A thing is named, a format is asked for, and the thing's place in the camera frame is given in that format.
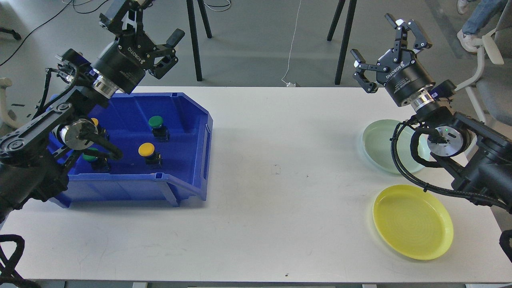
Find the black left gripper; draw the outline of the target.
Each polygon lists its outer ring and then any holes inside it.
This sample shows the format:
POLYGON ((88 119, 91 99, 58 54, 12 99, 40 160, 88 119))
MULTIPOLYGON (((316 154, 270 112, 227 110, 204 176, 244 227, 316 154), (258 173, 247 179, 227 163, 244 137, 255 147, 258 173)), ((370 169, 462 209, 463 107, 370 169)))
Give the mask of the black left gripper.
POLYGON ((115 0, 100 26, 115 35, 115 40, 92 64, 95 71, 123 93, 130 94, 146 76, 160 80, 178 62, 176 46, 185 36, 177 28, 165 44, 155 44, 143 29, 143 11, 152 0, 115 0))

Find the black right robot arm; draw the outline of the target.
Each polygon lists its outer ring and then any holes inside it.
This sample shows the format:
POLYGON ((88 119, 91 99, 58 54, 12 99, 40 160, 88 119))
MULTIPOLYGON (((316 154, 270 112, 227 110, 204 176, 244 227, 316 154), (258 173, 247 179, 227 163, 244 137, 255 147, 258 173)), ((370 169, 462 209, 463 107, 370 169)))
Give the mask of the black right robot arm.
POLYGON ((444 196, 467 199, 475 205, 496 206, 511 212, 511 140, 483 122, 450 107, 455 85, 446 80, 435 84, 420 64, 417 54, 432 47, 415 20, 386 20, 395 30, 393 47, 376 64, 368 64, 357 49, 353 78, 366 93, 378 85, 397 106, 410 105, 414 115, 396 125, 390 138, 394 166, 408 181, 444 196), (451 188, 425 182, 408 171, 398 155, 398 139, 409 127, 413 135, 409 150, 413 160, 429 168, 444 168, 452 177, 451 188))

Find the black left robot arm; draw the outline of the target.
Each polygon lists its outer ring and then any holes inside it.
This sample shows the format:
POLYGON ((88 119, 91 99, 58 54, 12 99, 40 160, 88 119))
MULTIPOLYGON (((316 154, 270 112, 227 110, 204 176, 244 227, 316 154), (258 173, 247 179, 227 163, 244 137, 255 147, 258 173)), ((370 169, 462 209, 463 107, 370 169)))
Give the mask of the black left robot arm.
POLYGON ((91 63, 73 49, 51 69, 68 87, 45 103, 34 117, 1 137, 1 221, 30 199, 47 201, 67 190, 68 173, 81 155, 121 159, 122 151, 101 136, 88 114, 108 107, 115 92, 130 94, 146 73, 161 79, 177 63, 175 47, 185 32, 176 29, 155 44, 143 29, 150 0, 116 0, 101 27, 115 35, 91 63))

